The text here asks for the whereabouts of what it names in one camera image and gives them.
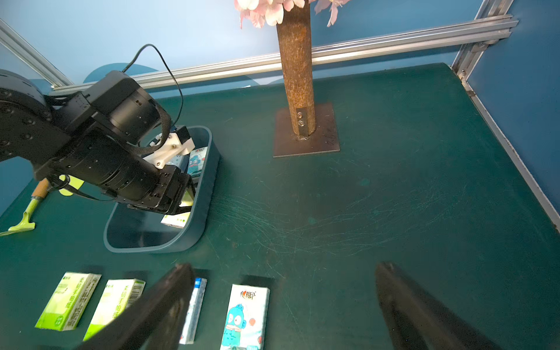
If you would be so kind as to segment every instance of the green tissue pack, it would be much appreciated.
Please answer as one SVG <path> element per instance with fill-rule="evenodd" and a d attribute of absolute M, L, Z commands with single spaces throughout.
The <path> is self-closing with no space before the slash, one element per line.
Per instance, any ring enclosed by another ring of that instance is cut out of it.
<path fill-rule="evenodd" d="M 100 274 L 65 273 L 35 327 L 58 331 L 75 329 L 100 278 Z"/>
<path fill-rule="evenodd" d="M 108 280 L 83 340 L 93 337 L 135 302 L 142 295 L 145 285 L 139 279 Z"/>

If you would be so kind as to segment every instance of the metal base plate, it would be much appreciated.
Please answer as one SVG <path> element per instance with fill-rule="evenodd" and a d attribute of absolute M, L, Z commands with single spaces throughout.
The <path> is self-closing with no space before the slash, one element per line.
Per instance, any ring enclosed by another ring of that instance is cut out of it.
<path fill-rule="evenodd" d="M 317 127 L 306 140 L 299 140 L 293 133 L 290 110 L 283 108 L 276 113 L 274 131 L 274 158 L 340 152 L 337 123 L 332 103 L 315 105 Z"/>

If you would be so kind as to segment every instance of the blue wall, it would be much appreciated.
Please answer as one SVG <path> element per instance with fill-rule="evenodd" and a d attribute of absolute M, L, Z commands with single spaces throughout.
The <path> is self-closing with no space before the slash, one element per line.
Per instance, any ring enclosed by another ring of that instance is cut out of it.
<path fill-rule="evenodd" d="M 515 0 L 510 13 L 518 26 L 469 83 L 560 212 L 560 3 Z"/>

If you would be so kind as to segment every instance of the yellow tag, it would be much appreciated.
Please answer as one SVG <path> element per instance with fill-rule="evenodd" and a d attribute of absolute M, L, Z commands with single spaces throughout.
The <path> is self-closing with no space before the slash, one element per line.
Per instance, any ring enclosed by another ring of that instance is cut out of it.
<path fill-rule="evenodd" d="M 61 175 L 61 176 L 59 176 L 58 178 L 64 181 L 64 180 L 66 179 L 66 175 Z M 83 182 L 84 182 L 83 180 L 80 180 L 80 179 L 78 179 L 78 178 L 75 178 L 74 176 L 70 176 L 70 183 L 69 183 L 69 185 L 72 186 L 72 187 L 74 187 L 75 189 L 79 189 L 79 188 L 83 185 Z M 58 190 L 58 191 L 61 193 L 61 195 L 66 195 L 66 196 L 72 195 L 72 194 L 73 194 L 72 192 L 70 192 L 70 191 L 67 190 L 67 189 L 60 189 L 60 190 Z"/>

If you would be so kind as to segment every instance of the black strap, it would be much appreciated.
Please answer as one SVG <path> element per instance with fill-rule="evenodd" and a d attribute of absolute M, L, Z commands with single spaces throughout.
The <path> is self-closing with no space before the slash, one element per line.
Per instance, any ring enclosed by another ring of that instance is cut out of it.
<path fill-rule="evenodd" d="M 165 111 L 165 109 L 163 109 L 162 106 L 160 106 L 159 103 L 157 103 L 156 101 L 153 101 L 153 103 L 157 109 L 157 112 L 160 114 L 160 120 L 161 120 L 160 143 L 155 146 L 148 146 L 148 147 L 137 147 L 128 143 L 123 143 L 122 145 L 124 149 L 134 155 L 143 156 L 143 155 L 148 155 L 150 153 L 154 153 L 155 151 L 159 150 L 161 146 L 164 145 L 165 141 L 167 141 L 169 133 L 171 132 L 171 116 L 169 115 L 169 113 Z"/>

